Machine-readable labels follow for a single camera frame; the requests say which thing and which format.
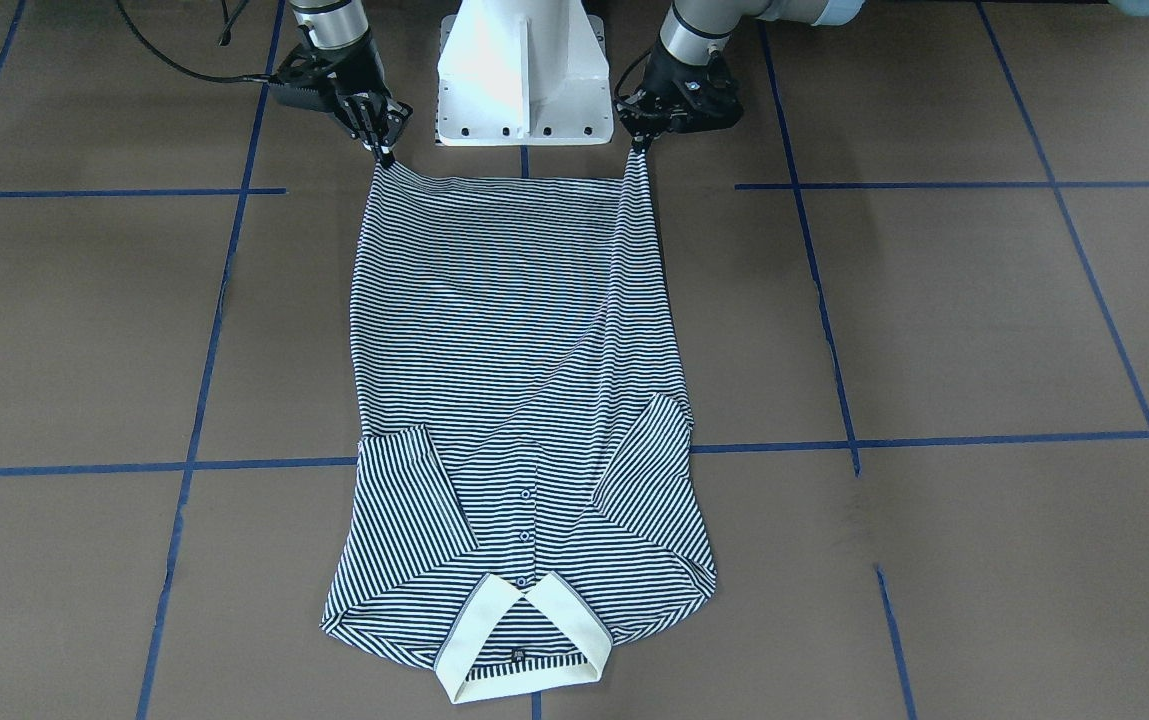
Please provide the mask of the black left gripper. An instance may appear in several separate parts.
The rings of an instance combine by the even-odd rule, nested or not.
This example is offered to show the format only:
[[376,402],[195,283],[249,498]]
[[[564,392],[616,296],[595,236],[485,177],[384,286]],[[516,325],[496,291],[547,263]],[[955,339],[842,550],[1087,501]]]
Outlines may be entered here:
[[658,136],[720,131],[735,126],[745,108],[728,60],[720,51],[703,65],[688,65],[669,51],[647,51],[616,82],[616,114],[630,150],[648,152]]

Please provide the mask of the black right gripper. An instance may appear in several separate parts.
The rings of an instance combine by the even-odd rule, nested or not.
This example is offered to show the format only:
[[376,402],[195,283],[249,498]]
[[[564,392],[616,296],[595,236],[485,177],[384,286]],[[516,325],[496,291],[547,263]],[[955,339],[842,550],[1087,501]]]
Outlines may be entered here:
[[269,94],[287,108],[331,115],[362,140],[376,163],[395,163],[394,147],[411,108],[391,94],[373,37],[333,51],[299,44],[282,60]]

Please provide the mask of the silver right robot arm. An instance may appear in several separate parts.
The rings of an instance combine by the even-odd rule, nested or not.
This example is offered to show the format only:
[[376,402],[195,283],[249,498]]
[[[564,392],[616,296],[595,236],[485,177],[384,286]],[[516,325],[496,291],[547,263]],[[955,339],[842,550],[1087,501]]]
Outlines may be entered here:
[[291,1],[290,9],[299,41],[273,72],[269,94],[286,108],[330,115],[377,165],[391,167],[411,106],[388,90],[363,3]]

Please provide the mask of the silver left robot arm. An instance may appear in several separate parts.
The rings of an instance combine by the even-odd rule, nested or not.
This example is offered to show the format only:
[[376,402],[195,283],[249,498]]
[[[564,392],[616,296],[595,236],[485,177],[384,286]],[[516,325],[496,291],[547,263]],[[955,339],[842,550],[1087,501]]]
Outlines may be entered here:
[[1046,119],[1071,173],[1132,172],[1149,141],[1149,15],[1118,1],[676,1],[653,46],[650,95],[683,96],[743,20],[770,29],[795,158],[813,181],[1031,181],[1038,154],[1004,77]]

